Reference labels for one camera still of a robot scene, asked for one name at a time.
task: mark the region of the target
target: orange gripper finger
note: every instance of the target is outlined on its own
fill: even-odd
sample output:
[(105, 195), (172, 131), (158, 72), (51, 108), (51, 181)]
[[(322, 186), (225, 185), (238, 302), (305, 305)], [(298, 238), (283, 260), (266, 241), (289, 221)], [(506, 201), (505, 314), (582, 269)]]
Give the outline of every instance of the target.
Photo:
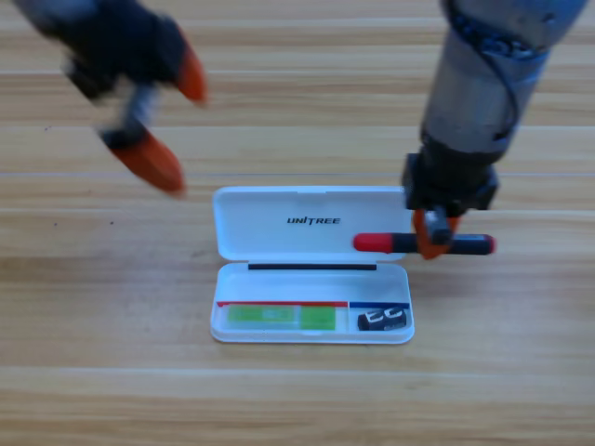
[(131, 147), (111, 149), (111, 152), (130, 172), (155, 188), (176, 197), (185, 193), (178, 158), (151, 133), (147, 132), (143, 140)]
[(186, 50), (179, 71), (178, 90), (186, 99), (206, 104), (207, 82), (203, 64), (196, 56), (184, 32), (181, 29), (179, 32), (186, 41)]
[[(460, 217), (448, 218), (448, 224), (453, 233), (456, 232)], [(426, 260), (432, 260), (446, 254), (450, 250), (450, 244), (432, 244), (426, 230), (425, 210), (417, 209), (413, 214), (413, 226), (417, 235), (417, 247), (419, 253)]]

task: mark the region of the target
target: unitree logo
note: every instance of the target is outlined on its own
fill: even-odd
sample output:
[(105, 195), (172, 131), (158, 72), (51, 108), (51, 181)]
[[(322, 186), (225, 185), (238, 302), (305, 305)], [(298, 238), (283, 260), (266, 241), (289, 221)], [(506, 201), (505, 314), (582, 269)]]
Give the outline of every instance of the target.
[(288, 218), (287, 223), (302, 224), (302, 225), (338, 225), (341, 222), (340, 218)]

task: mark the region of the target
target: case lid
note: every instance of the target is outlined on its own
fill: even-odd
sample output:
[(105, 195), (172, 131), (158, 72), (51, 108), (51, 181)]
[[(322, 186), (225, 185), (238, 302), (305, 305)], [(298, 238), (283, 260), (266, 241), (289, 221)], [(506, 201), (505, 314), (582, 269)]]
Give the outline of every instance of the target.
[(410, 232), (403, 188), (376, 186), (229, 187), (213, 197), (219, 253), (271, 263), (390, 261), (362, 253), (360, 232)]

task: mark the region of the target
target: blue strip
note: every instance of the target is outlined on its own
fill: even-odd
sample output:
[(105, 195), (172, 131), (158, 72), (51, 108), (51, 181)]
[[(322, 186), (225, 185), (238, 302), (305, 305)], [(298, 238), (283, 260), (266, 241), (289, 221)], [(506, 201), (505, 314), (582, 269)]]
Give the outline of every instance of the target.
[(409, 309), (410, 307), (411, 307), (410, 304), (395, 303), (395, 302), (350, 302), (350, 308)]

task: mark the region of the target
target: red strip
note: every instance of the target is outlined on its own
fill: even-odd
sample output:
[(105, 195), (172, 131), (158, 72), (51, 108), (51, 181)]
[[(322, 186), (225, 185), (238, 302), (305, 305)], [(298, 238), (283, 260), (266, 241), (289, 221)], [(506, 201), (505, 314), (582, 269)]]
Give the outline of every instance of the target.
[(234, 302), (217, 302), (219, 307), (225, 307), (226, 305), (301, 305), (303, 307), (335, 307), (335, 308), (346, 308), (347, 302), (301, 302), (301, 301), (279, 301), (275, 300), (272, 302), (267, 301), (234, 301)]

